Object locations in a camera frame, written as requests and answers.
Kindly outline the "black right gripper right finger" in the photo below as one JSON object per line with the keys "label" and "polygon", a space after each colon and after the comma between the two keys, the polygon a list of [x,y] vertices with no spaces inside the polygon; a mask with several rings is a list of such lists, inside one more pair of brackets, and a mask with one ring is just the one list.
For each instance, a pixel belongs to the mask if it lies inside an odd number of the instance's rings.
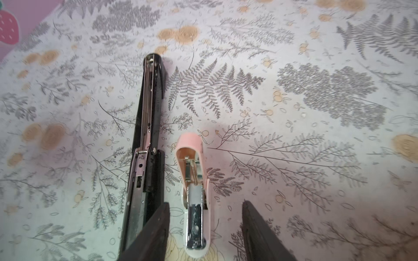
{"label": "black right gripper right finger", "polygon": [[242,219],[242,235],[248,261],[295,260],[250,201],[243,202]]}

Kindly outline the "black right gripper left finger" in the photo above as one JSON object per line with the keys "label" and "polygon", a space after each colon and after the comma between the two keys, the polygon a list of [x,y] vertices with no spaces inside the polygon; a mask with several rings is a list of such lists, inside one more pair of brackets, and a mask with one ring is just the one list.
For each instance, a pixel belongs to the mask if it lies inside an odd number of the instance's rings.
{"label": "black right gripper left finger", "polygon": [[170,206],[164,202],[143,230],[119,256],[119,261],[164,261],[170,226]]}

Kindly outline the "pink white small stapler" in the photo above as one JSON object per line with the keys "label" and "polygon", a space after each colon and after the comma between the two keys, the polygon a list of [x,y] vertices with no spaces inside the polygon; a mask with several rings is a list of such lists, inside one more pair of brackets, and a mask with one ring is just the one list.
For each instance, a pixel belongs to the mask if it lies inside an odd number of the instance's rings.
{"label": "pink white small stapler", "polygon": [[211,186],[202,138],[195,133],[180,135],[175,156],[183,181],[185,252],[191,258],[201,259],[211,245],[212,225]]}

